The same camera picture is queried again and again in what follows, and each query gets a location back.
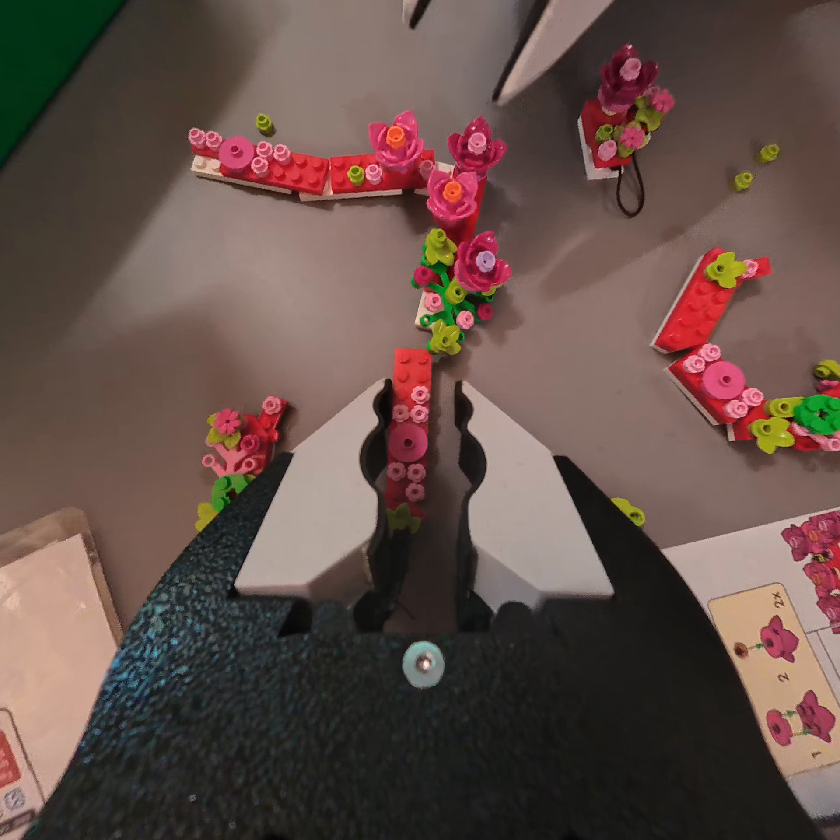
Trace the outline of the clear plastic bag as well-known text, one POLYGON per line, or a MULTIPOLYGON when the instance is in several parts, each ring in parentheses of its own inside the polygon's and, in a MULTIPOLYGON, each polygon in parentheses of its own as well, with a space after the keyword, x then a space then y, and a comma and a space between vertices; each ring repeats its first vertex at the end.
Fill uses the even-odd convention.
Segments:
POLYGON ((1 838, 22 838, 77 750, 123 630, 88 520, 1 538, 1 838))

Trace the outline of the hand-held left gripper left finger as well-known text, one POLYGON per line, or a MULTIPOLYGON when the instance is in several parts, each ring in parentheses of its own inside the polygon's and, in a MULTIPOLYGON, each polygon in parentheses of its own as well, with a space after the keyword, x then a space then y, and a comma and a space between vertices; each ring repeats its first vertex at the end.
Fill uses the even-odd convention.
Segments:
POLYGON ((292 451, 235 581, 240 595, 357 600, 368 588, 364 548, 377 498, 361 450, 384 386, 376 381, 292 451))

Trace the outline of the pink coral lego branch section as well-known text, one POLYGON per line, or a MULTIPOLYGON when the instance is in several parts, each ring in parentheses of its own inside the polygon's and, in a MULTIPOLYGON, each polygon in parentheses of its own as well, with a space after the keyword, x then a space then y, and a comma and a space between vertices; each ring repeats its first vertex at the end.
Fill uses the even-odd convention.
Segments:
POLYGON ((197 531, 204 530, 269 465, 288 407, 286 399, 268 395, 258 414, 224 407, 207 418, 202 464, 216 478, 210 500, 197 506, 197 531))

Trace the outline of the red lego strip pink studs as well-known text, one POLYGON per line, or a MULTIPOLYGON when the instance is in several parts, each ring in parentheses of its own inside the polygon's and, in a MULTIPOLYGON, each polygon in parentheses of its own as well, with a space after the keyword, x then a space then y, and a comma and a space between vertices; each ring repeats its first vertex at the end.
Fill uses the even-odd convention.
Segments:
POLYGON ((432 355, 396 349, 387 435, 385 510, 391 531, 416 534, 424 520, 432 355))

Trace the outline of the curved red lego wreath section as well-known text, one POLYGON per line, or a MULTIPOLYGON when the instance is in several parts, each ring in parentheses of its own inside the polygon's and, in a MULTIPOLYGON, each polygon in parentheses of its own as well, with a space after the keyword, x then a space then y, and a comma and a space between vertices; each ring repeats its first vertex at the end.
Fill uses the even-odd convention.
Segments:
POLYGON ((836 455, 838 361, 813 368, 813 394, 769 399, 711 341, 736 291, 772 273, 768 257, 740 259, 721 248, 709 250, 693 266, 650 347, 678 355, 665 368, 667 376, 711 426, 723 427, 729 442, 754 444, 766 455, 788 448, 836 455))

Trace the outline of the green board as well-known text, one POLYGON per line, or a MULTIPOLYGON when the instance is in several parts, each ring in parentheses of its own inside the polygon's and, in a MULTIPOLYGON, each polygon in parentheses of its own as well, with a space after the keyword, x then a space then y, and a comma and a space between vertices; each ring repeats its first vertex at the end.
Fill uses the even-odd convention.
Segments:
POLYGON ((1 163, 123 1, 1 2, 1 163))

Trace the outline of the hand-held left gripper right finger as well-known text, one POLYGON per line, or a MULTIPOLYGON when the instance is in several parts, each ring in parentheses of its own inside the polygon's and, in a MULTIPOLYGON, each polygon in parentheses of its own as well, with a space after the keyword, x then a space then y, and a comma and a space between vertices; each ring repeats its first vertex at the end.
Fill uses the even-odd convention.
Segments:
POLYGON ((455 387, 458 467, 469 482, 458 517, 456 611, 491 617, 507 603, 614 594, 550 450, 473 385, 455 387))

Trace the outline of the lego instruction booklet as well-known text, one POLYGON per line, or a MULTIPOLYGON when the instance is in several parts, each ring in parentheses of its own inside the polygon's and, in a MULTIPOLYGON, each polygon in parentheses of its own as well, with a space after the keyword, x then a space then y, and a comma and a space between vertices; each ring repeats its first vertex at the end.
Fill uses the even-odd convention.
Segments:
POLYGON ((817 822, 839 814, 839 512, 667 549, 738 671, 771 755, 817 822))

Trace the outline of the green stem lego flower section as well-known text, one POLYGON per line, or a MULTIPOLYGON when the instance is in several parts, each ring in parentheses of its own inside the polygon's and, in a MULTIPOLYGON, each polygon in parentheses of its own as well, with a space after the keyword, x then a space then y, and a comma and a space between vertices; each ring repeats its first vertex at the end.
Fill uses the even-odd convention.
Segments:
POLYGON ((493 319, 495 298, 512 277, 497 235, 477 229, 488 176, 508 147, 480 115, 451 133, 447 147, 452 167, 427 170, 433 226, 411 278, 421 293, 415 325, 427 331, 426 350, 433 356, 458 354, 467 333, 493 319))

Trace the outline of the long red lego flower strip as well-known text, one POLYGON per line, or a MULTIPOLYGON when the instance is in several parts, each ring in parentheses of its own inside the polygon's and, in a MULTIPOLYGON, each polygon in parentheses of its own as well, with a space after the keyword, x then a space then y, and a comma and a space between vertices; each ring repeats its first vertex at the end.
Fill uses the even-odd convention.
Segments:
POLYGON ((223 136, 199 128, 188 135, 192 172, 224 182, 286 195, 303 202, 427 194, 430 175, 438 170, 433 149, 426 147, 411 111, 390 122, 369 124, 372 152, 323 158, 290 150, 267 140, 253 143, 242 135, 223 136))

